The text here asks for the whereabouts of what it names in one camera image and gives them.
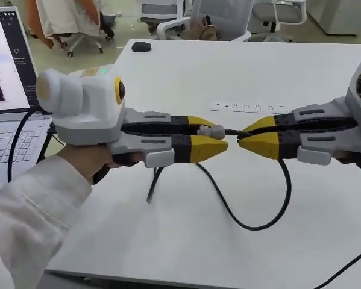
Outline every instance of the person's hand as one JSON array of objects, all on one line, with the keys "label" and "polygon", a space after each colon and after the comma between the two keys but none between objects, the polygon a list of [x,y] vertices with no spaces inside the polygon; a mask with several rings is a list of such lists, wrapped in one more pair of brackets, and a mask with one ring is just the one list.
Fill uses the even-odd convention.
[{"label": "person's hand", "polygon": [[[58,154],[80,174],[93,183],[93,176],[106,164],[109,168],[120,167],[112,160],[112,154],[106,146],[71,146],[66,145]],[[142,160],[141,154],[132,154],[132,161]]]}]

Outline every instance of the white power strip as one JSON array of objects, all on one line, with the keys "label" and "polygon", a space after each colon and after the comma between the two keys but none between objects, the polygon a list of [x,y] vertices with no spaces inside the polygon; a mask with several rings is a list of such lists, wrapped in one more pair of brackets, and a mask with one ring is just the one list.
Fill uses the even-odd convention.
[{"label": "white power strip", "polygon": [[210,110],[213,111],[232,111],[242,113],[269,113],[281,114],[290,113],[285,105],[264,105],[264,104],[241,104],[238,102],[214,101],[211,103]]}]

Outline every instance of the black mouse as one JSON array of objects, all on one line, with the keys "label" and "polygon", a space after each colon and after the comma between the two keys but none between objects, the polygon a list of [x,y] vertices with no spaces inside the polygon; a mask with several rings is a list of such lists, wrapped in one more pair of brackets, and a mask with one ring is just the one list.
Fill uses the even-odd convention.
[{"label": "black mouse", "polygon": [[151,51],[152,45],[147,42],[137,41],[132,45],[133,52],[148,52]]}]

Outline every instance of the white desk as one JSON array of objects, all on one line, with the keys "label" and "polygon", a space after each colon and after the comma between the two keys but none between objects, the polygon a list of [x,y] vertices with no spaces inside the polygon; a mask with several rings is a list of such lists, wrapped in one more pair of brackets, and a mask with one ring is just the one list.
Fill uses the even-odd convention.
[{"label": "white desk", "polygon": [[[132,43],[115,67],[129,107],[196,115],[233,129],[264,115],[212,112],[212,100],[291,108],[328,102],[344,95],[361,61],[361,45],[169,40],[135,54]],[[227,152],[204,164],[238,218],[264,224],[284,199],[282,172],[276,161],[239,148],[234,137],[229,141]],[[114,170],[95,187],[49,269],[146,282],[311,289],[361,253],[361,170],[337,161],[287,165],[290,207],[262,232],[237,226],[194,165],[165,169],[151,205],[145,199],[152,170]],[[361,261],[328,288],[361,288]]]}]

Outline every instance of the black cord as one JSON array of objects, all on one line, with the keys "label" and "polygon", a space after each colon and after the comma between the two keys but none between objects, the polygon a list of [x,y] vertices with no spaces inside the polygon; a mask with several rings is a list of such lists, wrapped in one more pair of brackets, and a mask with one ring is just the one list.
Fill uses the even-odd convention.
[{"label": "black cord", "polygon": [[151,187],[149,188],[148,196],[146,197],[146,201],[149,204],[152,202],[152,197],[155,192],[156,183],[159,180],[159,176],[161,175],[163,169],[164,167],[159,167],[158,169],[156,168],[154,169],[154,179],[152,181]]},{"label": "black cord", "polygon": [[236,135],[236,136],[238,136],[238,138],[246,138],[246,137],[250,137],[253,135],[250,132],[236,131],[233,129],[225,129],[224,132],[225,132],[225,135]]},{"label": "black cord", "polygon": [[351,260],[348,264],[346,264],[345,266],[343,266],[340,270],[338,270],[332,277],[330,277],[329,279],[327,279],[324,283],[322,283],[320,286],[315,287],[314,289],[322,289],[325,286],[329,285],[330,283],[332,283],[339,275],[343,274],[343,272],[345,272],[346,270],[348,270],[351,266],[355,265],[355,263],[357,263],[358,261],[361,260],[361,254],[358,255],[357,257],[355,257],[355,259]]},{"label": "black cord", "polygon": [[39,106],[39,105],[31,107],[29,109],[29,111],[25,114],[24,118],[19,123],[19,126],[17,128],[16,134],[14,135],[13,142],[11,143],[11,147],[10,147],[9,160],[8,160],[8,164],[7,164],[7,181],[8,182],[11,182],[11,180],[13,178],[14,151],[16,149],[16,145],[17,145],[19,136],[21,135],[22,128],[24,128],[26,121],[29,119],[29,117],[31,117],[32,114],[34,114],[36,112],[41,112],[41,111],[43,111],[43,110],[42,110],[41,106]]},{"label": "black cord", "polygon": [[207,175],[207,177],[210,179],[210,181],[212,182],[216,192],[218,193],[219,197],[221,198],[224,207],[226,208],[226,210],[228,211],[229,215],[231,216],[231,218],[239,225],[241,226],[243,229],[249,230],[249,231],[262,231],[265,229],[270,228],[271,226],[273,226],[275,223],[277,223],[282,216],[285,214],[287,207],[289,206],[289,202],[291,199],[291,177],[290,177],[290,173],[289,170],[287,169],[286,164],[284,163],[283,160],[278,160],[279,165],[282,168],[284,177],[286,178],[286,197],[283,201],[283,205],[281,207],[281,210],[278,212],[278,214],[267,224],[262,225],[262,226],[256,226],[256,227],[252,227],[252,226],[248,226],[246,224],[243,224],[232,212],[230,206],[228,205],[227,201],[225,200],[221,190],[219,189],[217,183],[215,182],[214,178],[212,177],[212,175],[210,174],[210,172],[203,167],[201,164],[197,163],[196,165]]},{"label": "black cord", "polygon": [[55,135],[52,135],[52,138],[54,138],[56,142],[59,143],[60,145],[65,146],[65,144],[62,141],[60,141],[57,137],[55,137]]}]

